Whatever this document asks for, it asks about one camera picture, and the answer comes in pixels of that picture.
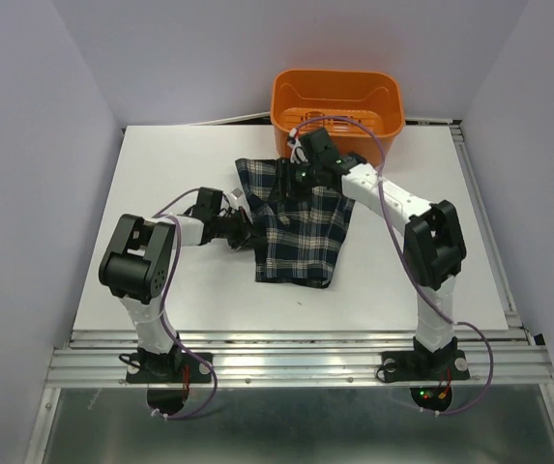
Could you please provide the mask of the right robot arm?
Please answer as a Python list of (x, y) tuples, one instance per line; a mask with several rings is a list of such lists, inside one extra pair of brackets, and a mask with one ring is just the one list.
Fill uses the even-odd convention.
[(367, 207), (388, 227), (406, 275), (417, 292), (418, 322), (412, 365), (433, 377), (447, 365), (444, 348), (454, 339), (456, 277), (466, 247), (454, 205), (432, 203), (385, 179), (360, 155), (343, 155), (325, 129), (287, 135), (290, 159), (280, 174), (284, 191), (302, 194), (325, 187)]

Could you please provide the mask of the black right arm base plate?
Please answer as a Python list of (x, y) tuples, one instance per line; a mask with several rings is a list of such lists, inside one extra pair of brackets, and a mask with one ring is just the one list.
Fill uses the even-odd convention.
[(389, 351), (381, 354), (375, 377), (382, 383), (465, 381), (470, 379), (468, 368), (459, 370), (456, 356), (434, 357), (414, 351)]

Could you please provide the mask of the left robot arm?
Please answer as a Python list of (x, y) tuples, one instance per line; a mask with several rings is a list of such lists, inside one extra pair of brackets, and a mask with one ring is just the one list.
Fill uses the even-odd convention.
[(200, 247), (223, 239), (233, 249), (261, 246), (243, 192), (194, 188), (193, 205), (181, 214), (170, 207), (144, 218), (118, 219), (99, 266), (99, 281), (128, 312), (138, 337), (138, 353), (150, 357), (149, 369), (160, 380), (175, 379), (182, 369), (175, 331), (164, 302), (182, 247)]

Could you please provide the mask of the navy plaid pleated skirt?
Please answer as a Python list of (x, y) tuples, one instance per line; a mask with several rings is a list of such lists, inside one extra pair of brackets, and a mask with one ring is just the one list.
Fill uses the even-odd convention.
[(255, 280), (329, 287), (355, 202), (324, 187), (302, 200), (281, 200), (275, 159), (240, 158), (235, 166), (253, 225), (265, 239), (255, 250)]

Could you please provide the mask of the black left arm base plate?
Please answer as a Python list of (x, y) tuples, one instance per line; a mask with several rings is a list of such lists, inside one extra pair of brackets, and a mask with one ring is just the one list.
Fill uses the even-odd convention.
[(129, 384), (211, 384), (209, 369), (188, 353), (153, 354), (142, 350), (122, 353), (118, 360), (126, 367)]

